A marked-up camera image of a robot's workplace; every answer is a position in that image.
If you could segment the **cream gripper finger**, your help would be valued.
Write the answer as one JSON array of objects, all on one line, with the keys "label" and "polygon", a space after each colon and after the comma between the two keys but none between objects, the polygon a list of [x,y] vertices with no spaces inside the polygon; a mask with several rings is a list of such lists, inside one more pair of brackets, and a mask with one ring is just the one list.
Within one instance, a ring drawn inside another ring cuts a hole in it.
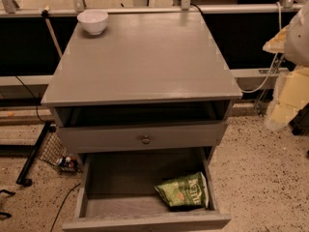
[{"label": "cream gripper finger", "polygon": [[279,131],[288,126],[298,112],[309,103],[309,68],[296,66],[281,73],[276,80],[273,99],[268,105],[265,126]]},{"label": "cream gripper finger", "polygon": [[263,51],[268,53],[284,53],[287,31],[287,26],[282,28],[272,39],[264,44]]}]

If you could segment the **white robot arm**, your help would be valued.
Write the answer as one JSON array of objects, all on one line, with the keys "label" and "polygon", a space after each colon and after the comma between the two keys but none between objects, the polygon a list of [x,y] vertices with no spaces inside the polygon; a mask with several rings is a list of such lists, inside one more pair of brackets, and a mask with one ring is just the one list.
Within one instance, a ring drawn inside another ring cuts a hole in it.
[{"label": "white robot arm", "polygon": [[309,103],[309,1],[290,23],[263,46],[263,51],[282,53],[295,64],[288,74],[281,74],[267,108],[265,125],[269,130],[285,128]]}]

